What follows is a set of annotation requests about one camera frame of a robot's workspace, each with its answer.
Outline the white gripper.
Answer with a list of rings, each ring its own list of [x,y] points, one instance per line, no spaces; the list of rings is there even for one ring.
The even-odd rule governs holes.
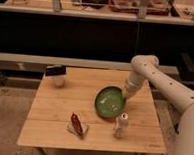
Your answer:
[[[133,71],[130,72],[127,79],[125,79],[124,87],[122,95],[125,99],[129,99],[133,97],[143,86],[143,82],[145,81],[145,77],[135,73]]]

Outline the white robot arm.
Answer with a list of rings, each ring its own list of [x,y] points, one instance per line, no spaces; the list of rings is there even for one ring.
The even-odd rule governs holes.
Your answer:
[[[123,96],[126,99],[133,97],[147,78],[181,113],[174,155],[194,155],[194,91],[162,73],[158,69],[159,59],[154,55],[137,55],[130,66]]]

